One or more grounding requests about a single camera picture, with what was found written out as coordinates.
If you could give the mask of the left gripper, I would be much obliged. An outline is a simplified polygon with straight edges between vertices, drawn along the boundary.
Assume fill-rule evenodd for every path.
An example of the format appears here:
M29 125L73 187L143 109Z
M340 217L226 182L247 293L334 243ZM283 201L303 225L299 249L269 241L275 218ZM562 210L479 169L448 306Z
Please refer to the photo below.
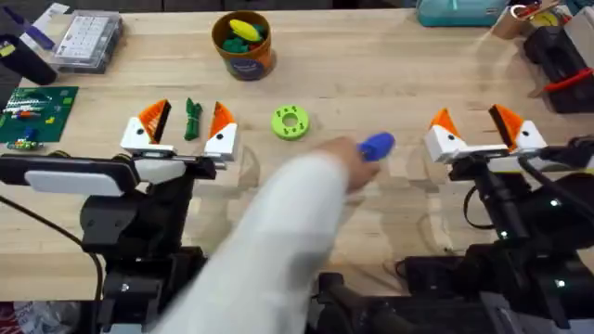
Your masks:
M131 117L121 148L133 155L174 155L174 146L161 143L170 111L170 102L161 99ZM80 213L82 249L105 258L124 259L165 256L177 251L194 182L213 180L222 167L221 161L235 159L238 129L231 111L217 101L203 149L209 157L182 159L186 169L181 175L150 185L146 193L134 189L120 197L87 198Z

